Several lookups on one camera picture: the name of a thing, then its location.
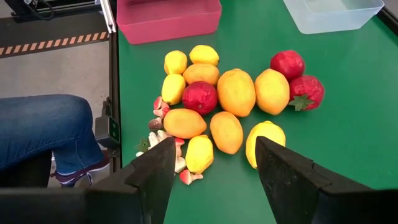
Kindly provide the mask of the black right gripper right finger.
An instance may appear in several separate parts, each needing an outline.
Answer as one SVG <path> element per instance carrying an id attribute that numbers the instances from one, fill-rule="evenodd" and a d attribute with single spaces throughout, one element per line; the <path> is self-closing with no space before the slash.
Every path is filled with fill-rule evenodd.
<path id="1" fill-rule="evenodd" d="M 277 224 L 398 224 L 398 189 L 371 189 L 264 136 L 255 155 Z"/>

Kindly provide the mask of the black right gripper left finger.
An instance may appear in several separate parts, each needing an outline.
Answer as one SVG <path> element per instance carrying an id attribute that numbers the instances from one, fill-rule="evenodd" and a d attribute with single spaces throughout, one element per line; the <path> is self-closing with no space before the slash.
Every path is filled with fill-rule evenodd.
<path id="1" fill-rule="evenodd" d="M 0 224 L 163 224 L 175 156 L 169 137 L 85 189 L 1 189 Z"/>

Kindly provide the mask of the small red pepper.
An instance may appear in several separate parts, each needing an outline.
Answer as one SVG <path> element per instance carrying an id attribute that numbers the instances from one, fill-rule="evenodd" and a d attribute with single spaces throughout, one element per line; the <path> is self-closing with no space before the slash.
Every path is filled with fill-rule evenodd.
<path id="1" fill-rule="evenodd" d="M 176 156 L 182 157 L 182 150 L 181 147 L 185 144 L 185 141 L 180 138 L 174 138 L 175 140 L 175 149 L 176 149 Z"/>

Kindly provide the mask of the yellow lemon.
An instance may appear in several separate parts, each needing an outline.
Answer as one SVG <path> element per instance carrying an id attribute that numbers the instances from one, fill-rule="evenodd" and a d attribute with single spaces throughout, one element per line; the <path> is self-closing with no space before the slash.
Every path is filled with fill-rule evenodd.
<path id="1" fill-rule="evenodd" d="M 207 63 L 218 65 L 220 57 L 217 51 L 209 45 L 196 45 L 189 53 L 192 63 Z"/>
<path id="2" fill-rule="evenodd" d="M 253 169 L 257 169 L 255 149 L 256 138 L 258 136 L 264 136 L 281 146 L 285 146 L 286 144 L 284 131 L 278 125 L 271 121 L 264 121 L 255 125 L 246 139 L 246 157 Z"/>
<path id="3" fill-rule="evenodd" d="M 183 91 L 186 87 L 185 79 L 180 74 L 170 74 L 164 79 L 161 97 L 169 105 L 176 105 L 182 99 Z"/>
<path id="4" fill-rule="evenodd" d="M 182 74 L 187 68 L 187 56 L 179 50 L 173 50 L 164 58 L 164 70 L 167 75 Z"/>
<path id="5" fill-rule="evenodd" d="M 185 160 L 188 170 L 194 174 L 202 174 L 213 163 L 213 144 L 207 135 L 191 138 Z"/>

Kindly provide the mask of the brown cap mushroom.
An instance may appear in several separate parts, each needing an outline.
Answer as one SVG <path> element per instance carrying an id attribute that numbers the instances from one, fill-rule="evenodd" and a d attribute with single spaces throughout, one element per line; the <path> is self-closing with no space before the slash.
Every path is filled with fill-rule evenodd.
<path id="1" fill-rule="evenodd" d="M 157 132 L 158 130 L 163 130 L 162 118 L 157 117 L 149 121 L 148 127 L 151 131 Z"/>

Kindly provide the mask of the peach-coloured toy piece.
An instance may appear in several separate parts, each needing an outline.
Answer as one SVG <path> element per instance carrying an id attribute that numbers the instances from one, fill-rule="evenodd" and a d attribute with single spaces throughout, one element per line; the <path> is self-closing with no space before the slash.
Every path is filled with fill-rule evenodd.
<path id="1" fill-rule="evenodd" d="M 165 115 L 170 111 L 170 108 L 168 106 L 161 107 L 159 109 L 153 110 L 153 113 L 160 117 L 161 119 L 164 119 Z"/>

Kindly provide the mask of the red strawberry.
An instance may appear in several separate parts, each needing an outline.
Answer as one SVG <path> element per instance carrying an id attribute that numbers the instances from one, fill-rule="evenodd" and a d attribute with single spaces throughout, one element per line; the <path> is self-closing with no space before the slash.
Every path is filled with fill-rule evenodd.
<path id="1" fill-rule="evenodd" d="M 182 103 L 185 108 L 196 111 L 200 115 L 209 114 L 217 106 L 217 90 L 207 82 L 193 82 L 184 90 Z"/>
<path id="2" fill-rule="evenodd" d="M 317 109 L 325 95 L 325 89 L 320 80 L 311 75 L 292 79 L 289 87 L 289 105 L 293 106 L 295 111 Z"/>
<path id="3" fill-rule="evenodd" d="M 270 68 L 280 72 L 288 81 L 291 81 L 304 74 L 305 62 L 296 51 L 284 50 L 271 58 Z"/>

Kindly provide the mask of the large orange oval fruit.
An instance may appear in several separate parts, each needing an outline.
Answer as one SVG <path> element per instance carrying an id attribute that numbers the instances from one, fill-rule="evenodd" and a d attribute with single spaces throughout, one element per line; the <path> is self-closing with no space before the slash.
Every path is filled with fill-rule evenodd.
<path id="1" fill-rule="evenodd" d="M 237 117 L 248 116 L 256 102 L 252 78 L 238 68 L 224 72 L 220 76 L 217 92 L 221 107 Z"/>

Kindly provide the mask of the red cap mushroom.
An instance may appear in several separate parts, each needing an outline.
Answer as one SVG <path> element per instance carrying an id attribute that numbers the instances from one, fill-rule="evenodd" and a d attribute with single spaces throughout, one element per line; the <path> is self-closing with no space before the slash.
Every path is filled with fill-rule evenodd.
<path id="1" fill-rule="evenodd" d="M 193 181 L 199 180 L 203 178 L 202 174 L 193 174 L 191 173 L 188 169 L 185 169 L 181 171 L 179 174 L 180 180 L 185 184 L 185 185 L 190 185 Z"/>

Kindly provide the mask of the green plastic leaf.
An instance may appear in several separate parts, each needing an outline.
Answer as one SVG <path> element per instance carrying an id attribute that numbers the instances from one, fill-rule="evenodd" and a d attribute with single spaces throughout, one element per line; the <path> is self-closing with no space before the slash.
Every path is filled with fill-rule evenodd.
<path id="1" fill-rule="evenodd" d="M 147 138 L 143 138 L 140 140 L 139 144 L 136 146 L 136 149 L 139 152 L 146 152 L 150 148 L 150 142 Z"/>

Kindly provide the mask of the person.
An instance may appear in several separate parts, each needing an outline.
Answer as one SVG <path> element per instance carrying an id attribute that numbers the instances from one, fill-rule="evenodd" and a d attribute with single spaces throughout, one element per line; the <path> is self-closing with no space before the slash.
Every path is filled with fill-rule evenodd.
<path id="1" fill-rule="evenodd" d="M 51 164 L 62 186 L 109 166 L 90 104 L 75 95 L 0 98 L 0 186 L 46 187 Z"/>

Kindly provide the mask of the pink plastic bin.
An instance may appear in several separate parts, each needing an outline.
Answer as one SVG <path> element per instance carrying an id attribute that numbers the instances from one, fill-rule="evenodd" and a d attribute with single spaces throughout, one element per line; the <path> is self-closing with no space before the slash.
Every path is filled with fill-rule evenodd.
<path id="1" fill-rule="evenodd" d="M 117 0 L 117 25 L 130 44 L 214 33 L 220 0 Z"/>

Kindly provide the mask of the clear plastic bin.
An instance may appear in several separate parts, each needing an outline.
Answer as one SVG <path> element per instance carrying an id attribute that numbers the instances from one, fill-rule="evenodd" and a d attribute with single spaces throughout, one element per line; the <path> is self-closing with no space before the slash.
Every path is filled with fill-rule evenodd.
<path id="1" fill-rule="evenodd" d="M 319 34 L 356 30 L 375 16 L 383 0 L 283 0 L 298 30 Z"/>

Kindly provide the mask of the black hazard-striped floor mat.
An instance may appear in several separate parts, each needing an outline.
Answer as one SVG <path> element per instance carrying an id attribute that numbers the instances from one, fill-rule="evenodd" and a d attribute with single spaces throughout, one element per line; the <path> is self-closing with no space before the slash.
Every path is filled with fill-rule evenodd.
<path id="1" fill-rule="evenodd" d="M 17 23 L 0 19 L 0 58 L 94 44 L 109 39 L 98 12 L 58 17 L 51 21 Z"/>

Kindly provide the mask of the silver frame bracket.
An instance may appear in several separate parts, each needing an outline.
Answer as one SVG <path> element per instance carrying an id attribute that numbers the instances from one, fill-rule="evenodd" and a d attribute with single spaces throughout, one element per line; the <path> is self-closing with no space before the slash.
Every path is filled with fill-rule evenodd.
<path id="1" fill-rule="evenodd" d="M 101 9 L 103 12 L 103 16 L 106 22 L 106 27 L 108 29 L 108 32 L 110 34 L 113 34 L 116 32 L 116 23 L 114 20 L 113 12 L 111 9 L 111 5 L 109 0 L 99 0 L 101 4 Z"/>

